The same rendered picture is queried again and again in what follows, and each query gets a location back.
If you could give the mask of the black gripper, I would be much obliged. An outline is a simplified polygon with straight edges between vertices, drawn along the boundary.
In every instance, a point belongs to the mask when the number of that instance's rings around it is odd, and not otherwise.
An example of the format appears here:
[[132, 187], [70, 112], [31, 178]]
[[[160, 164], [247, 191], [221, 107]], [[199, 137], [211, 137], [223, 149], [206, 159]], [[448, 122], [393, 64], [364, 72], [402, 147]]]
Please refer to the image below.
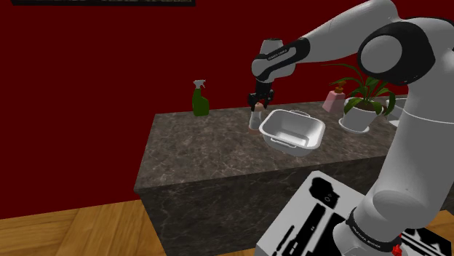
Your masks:
[[269, 103], [274, 99], [274, 90], [271, 88], [272, 83], [256, 81], [255, 91], [248, 95], [248, 105], [251, 111], [255, 110], [255, 105], [263, 100], [263, 107], [267, 108]]

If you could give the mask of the clear bottle with cork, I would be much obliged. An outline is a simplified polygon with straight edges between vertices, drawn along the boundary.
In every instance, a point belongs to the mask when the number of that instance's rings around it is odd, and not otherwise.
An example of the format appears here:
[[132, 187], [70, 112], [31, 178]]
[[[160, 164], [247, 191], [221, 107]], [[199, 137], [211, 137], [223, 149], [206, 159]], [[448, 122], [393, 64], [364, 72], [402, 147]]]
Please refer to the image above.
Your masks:
[[248, 126], [248, 132], [253, 135], [260, 134], [260, 124], [261, 120], [261, 113], [264, 110], [264, 106], [262, 103], [256, 103], [254, 110], [251, 112], [250, 122]]

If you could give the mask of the white rectangular tub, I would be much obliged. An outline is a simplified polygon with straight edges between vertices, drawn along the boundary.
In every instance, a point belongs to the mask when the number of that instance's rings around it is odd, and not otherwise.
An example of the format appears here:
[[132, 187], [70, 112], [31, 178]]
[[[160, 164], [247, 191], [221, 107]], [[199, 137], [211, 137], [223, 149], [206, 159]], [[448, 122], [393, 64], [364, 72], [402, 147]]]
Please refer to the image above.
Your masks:
[[270, 147], [302, 157], [321, 145], [325, 123], [302, 111], [276, 109], [263, 120], [259, 131]]

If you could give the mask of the green spray bottle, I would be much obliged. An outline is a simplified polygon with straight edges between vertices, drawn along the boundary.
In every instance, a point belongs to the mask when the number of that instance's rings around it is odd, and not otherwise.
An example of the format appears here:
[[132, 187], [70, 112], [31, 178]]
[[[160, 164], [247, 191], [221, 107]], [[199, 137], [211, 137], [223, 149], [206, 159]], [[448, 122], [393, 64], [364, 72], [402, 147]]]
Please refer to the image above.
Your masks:
[[195, 116], [207, 116], [210, 111], [210, 104], [207, 98], [202, 96], [201, 87], [204, 87], [205, 80], [195, 80], [195, 90], [192, 97], [192, 108]]

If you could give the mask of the pink soap dispenser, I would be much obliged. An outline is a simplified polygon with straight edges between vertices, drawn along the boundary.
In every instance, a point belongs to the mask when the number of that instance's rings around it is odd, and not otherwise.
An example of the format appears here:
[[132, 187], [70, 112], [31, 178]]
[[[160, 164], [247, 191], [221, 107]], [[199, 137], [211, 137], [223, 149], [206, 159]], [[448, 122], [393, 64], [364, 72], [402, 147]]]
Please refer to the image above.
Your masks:
[[341, 113], [343, 111], [343, 105], [346, 97], [346, 94], [343, 92], [343, 86], [345, 84], [346, 81], [339, 81], [337, 83], [337, 87], [328, 93], [322, 106], [322, 108], [325, 109], [326, 112]]

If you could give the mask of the green plant in white pot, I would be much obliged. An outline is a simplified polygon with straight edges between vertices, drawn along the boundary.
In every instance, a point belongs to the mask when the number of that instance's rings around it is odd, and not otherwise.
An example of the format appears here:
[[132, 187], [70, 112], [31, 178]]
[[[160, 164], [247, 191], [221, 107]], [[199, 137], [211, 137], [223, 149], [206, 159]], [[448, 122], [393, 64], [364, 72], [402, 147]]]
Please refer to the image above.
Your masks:
[[358, 79], [344, 77], [329, 83], [330, 86], [335, 85], [335, 87], [339, 81], [355, 81], [358, 84], [358, 87], [345, 97], [343, 116], [339, 124], [353, 133], [365, 133], [376, 117], [388, 116], [394, 110], [396, 95], [386, 87], [388, 83], [385, 81], [371, 76], [363, 79], [358, 69], [352, 65], [344, 63], [335, 63], [335, 65], [350, 68], [359, 76]]

